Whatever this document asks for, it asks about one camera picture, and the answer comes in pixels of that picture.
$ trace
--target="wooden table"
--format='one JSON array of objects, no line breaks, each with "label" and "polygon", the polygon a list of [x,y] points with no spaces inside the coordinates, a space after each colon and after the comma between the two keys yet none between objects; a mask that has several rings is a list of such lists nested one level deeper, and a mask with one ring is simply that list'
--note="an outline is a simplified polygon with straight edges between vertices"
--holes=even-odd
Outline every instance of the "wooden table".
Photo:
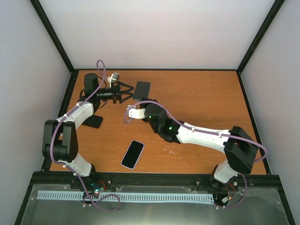
[{"label": "wooden table", "polygon": [[[178,120],[212,129],[242,127],[255,140],[250,117],[235,71],[108,71],[120,74],[120,81],[135,86],[137,81],[151,82],[149,98],[157,99]],[[80,70],[69,104],[76,104],[83,89],[83,77],[97,71]],[[133,120],[124,124],[123,116],[130,99],[122,104],[110,100],[95,113],[104,118],[99,129],[80,126],[77,130],[80,154],[98,172],[133,173],[211,173],[224,161],[219,151],[193,144],[168,143],[153,133],[148,123]],[[121,160],[132,140],[145,144],[134,170],[121,166]],[[61,165],[52,171],[64,170]],[[265,174],[262,161],[252,174]]]}]

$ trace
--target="white panel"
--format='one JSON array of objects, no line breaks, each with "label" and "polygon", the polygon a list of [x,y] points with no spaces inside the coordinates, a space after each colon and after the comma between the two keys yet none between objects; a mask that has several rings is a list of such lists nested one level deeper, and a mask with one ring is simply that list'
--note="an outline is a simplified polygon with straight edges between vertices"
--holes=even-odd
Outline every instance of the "white panel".
[{"label": "white panel", "polygon": [[242,74],[268,160],[300,224],[300,1],[285,1]]},{"label": "white panel", "polygon": [[41,0],[75,68],[236,69],[274,0]]},{"label": "white panel", "polygon": [[[111,192],[101,192],[98,196],[91,196],[91,199],[101,199]],[[122,203],[201,203],[212,204],[212,194],[170,194],[170,193],[114,193],[119,196]],[[41,200],[69,200],[82,201],[84,192],[77,191],[38,191],[37,199]],[[103,202],[118,202],[114,196],[109,196]]]},{"label": "white panel", "polygon": [[70,75],[30,1],[1,1],[0,21],[0,224],[11,225]]}]

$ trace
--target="smartphone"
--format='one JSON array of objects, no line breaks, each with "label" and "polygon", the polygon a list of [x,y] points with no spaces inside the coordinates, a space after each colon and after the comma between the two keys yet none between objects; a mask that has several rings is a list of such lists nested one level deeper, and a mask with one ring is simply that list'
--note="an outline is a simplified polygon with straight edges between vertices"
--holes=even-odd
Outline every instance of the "smartphone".
[{"label": "smartphone", "polygon": [[142,98],[148,98],[150,91],[150,82],[138,81],[135,86],[135,92],[133,93],[133,100],[141,101]]},{"label": "smartphone", "polygon": [[122,159],[121,165],[133,170],[141,156],[144,146],[143,143],[133,140]]}]

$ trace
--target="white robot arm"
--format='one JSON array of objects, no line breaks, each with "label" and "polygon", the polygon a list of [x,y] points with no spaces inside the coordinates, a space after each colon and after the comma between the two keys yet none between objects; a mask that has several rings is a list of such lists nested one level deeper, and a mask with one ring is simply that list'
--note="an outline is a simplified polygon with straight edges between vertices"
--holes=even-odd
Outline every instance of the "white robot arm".
[{"label": "white robot arm", "polygon": [[55,161],[62,163],[64,167],[69,167],[75,174],[82,177],[90,177],[96,172],[95,167],[87,162],[78,153],[78,142],[76,130],[81,124],[98,128],[102,122],[102,117],[94,115],[95,111],[100,106],[100,101],[111,99],[113,103],[119,101],[122,103],[132,97],[132,86],[118,81],[119,74],[113,73],[108,77],[109,88],[99,89],[98,75],[87,74],[84,76],[84,96],[83,91],[80,93],[79,101],[76,103],[76,108],[70,116],[65,114],[56,120],[47,120],[44,125],[43,138],[43,155],[45,158],[50,158],[50,146],[53,131],[58,123],[64,118],[53,144],[53,157]]},{"label": "white robot arm", "polygon": [[226,134],[251,140],[240,127],[233,127],[231,130],[213,130],[180,121],[183,124],[181,126],[170,119],[165,110],[156,104],[142,104],[140,109],[132,108],[129,110],[129,117],[149,122],[153,131],[167,142],[197,144],[226,154],[227,159],[217,165],[212,173],[212,185],[215,183],[219,186],[220,183],[227,183],[238,173],[251,173],[258,149],[247,142],[221,136]]}]

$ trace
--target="white cable tray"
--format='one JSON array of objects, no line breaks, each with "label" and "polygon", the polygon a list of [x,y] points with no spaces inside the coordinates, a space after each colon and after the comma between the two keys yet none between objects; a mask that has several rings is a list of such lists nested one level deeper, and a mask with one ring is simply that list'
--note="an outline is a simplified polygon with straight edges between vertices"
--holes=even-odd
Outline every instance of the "white cable tray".
[{"label": "white cable tray", "polygon": [[[84,192],[75,191],[38,191],[37,199],[41,200],[73,200],[82,201]],[[111,192],[102,192],[99,196],[93,196],[97,200]],[[212,204],[212,194],[166,194],[166,193],[114,193],[120,197],[123,203],[202,203]],[[118,200],[110,196],[104,202],[117,202]]]}]

